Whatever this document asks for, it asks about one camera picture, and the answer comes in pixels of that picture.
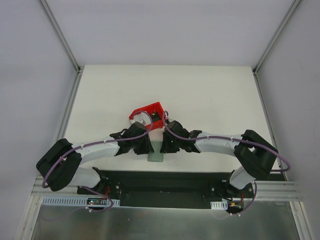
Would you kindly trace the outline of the green leather card holder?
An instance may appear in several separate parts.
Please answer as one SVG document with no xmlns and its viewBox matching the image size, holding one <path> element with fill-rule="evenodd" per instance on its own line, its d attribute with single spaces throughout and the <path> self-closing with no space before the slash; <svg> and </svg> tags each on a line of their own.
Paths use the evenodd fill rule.
<svg viewBox="0 0 320 240">
<path fill-rule="evenodd" d="M 147 156 L 148 162 L 162 163 L 164 161 L 164 154 L 161 153 L 162 142 L 161 141 L 151 141 L 151 146 L 153 152 L 150 152 Z"/>
</svg>

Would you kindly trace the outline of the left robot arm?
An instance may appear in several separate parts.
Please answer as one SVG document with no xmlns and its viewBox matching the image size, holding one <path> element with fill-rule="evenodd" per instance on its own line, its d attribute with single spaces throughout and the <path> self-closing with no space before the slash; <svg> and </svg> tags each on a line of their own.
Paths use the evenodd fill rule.
<svg viewBox="0 0 320 240">
<path fill-rule="evenodd" d="M 96 167 L 82 168 L 80 165 L 116 157 L 130 150 L 136 155 L 153 153 L 150 130 L 150 126 L 135 122 L 129 128 L 95 142 L 76 144 L 65 138 L 59 139 L 36 164 L 36 169 L 43 177 L 42 187 L 57 192 L 74 184 L 88 187 L 96 195 L 102 194 L 106 183 L 99 170 Z"/>
</svg>

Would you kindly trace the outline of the red plastic card bin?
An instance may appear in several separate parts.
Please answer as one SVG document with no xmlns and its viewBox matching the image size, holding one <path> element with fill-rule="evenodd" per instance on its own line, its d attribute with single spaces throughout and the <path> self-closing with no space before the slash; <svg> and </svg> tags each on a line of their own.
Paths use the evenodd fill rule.
<svg viewBox="0 0 320 240">
<path fill-rule="evenodd" d="M 158 112 L 160 116 L 160 120 L 156 122 L 152 122 L 151 113 Z M 150 126 L 152 126 L 151 130 L 162 129 L 164 127 L 164 123 L 162 121 L 164 109 L 160 102 L 155 102 L 140 108 L 135 109 L 129 116 L 129 120 L 131 123 L 139 122 L 139 120 L 145 120 L 146 129 L 148 130 Z"/>
</svg>

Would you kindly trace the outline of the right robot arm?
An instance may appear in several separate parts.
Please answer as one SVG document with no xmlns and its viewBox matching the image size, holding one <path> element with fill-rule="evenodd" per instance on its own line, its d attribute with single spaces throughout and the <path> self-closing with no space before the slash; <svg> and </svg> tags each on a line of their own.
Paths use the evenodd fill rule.
<svg viewBox="0 0 320 240">
<path fill-rule="evenodd" d="M 218 153 L 235 157 L 240 167 L 231 172 L 225 192 L 237 197 L 254 180 L 265 180 L 272 171 L 278 151 L 263 137 L 247 129 L 238 135 L 213 135 L 201 130 L 188 131 L 176 120 L 169 122 L 162 133 L 160 152 L 173 154 L 180 150 L 188 153 Z"/>
</svg>

